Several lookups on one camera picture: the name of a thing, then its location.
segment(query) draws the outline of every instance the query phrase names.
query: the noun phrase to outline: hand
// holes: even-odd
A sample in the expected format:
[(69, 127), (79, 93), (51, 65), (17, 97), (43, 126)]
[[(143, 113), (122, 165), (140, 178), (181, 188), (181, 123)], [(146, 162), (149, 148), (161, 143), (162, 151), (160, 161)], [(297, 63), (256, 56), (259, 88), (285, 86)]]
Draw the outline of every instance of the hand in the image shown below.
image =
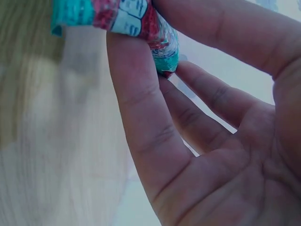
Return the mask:
[[(111, 75), (128, 145), (160, 222), (300, 225), (300, 23), (243, 0), (154, 4), (177, 30), (270, 74), (276, 103), (180, 62), (176, 74), (237, 129), (231, 134), (168, 80), (158, 81), (144, 41), (109, 34)], [(192, 155), (181, 135), (202, 155)]]

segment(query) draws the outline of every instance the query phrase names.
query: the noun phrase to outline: candy wrapper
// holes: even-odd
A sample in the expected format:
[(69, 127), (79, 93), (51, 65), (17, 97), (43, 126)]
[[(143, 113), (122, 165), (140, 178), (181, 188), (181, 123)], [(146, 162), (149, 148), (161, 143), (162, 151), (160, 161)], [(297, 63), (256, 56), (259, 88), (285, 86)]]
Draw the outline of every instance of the candy wrapper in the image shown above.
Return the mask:
[(148, 42), (158, 73), (169, 77), (179, 61), (178, 35), (151, 0), (53, 0), (52, 33), (62, 26), (93, 25)]

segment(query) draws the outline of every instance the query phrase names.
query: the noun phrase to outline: finger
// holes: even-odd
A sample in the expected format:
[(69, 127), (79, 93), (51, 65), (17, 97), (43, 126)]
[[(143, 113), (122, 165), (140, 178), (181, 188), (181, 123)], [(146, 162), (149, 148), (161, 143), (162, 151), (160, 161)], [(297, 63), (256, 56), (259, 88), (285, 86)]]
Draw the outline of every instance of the finger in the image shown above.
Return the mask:
[(229, 138), (231, 133), (203, 113), (170, 81), (160, 78), (163, 93), (174, 123), (182, 137), (199, 154), (209, 152)]
[(232, 88), (193, 63), (181, 61), (176, 74), (218, 116), (238, 128), (246, 112), (261, 100)]
[(108, 34), (107, 48), (127, 142), (153, 199), (189, 165), (192, 154), (173, 125), (147, 43)]
[(300, 23), (245, 0), (154, 0), (154, 4), (177, 30), (274, 78), (300, 60)]

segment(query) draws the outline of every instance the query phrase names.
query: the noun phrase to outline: wooden surface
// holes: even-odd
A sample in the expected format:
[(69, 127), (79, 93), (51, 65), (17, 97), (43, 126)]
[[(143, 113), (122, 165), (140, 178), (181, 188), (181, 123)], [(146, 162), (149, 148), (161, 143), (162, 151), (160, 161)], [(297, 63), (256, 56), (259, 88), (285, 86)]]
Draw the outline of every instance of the wooden surface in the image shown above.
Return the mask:
[(105, 32), (50, 36), (50, 1), (0, 0), (0, 226), (109, 226), (127, 145)]

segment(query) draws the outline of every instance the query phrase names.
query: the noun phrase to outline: blurred background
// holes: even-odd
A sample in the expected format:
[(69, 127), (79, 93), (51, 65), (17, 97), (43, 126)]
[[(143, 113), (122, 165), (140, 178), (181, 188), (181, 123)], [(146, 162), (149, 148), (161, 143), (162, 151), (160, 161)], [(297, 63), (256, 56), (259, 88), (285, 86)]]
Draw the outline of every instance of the blurred background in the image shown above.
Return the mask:
[[(301, 21), (298, 0), (251, 1)], [(51, 13), (50, 0), (0, 0), (0, 226), (159, 226), (128, 151), (105, 31), (51, 36)], [(273, 103), (269, 76), (179, 38), (181, 60)]]

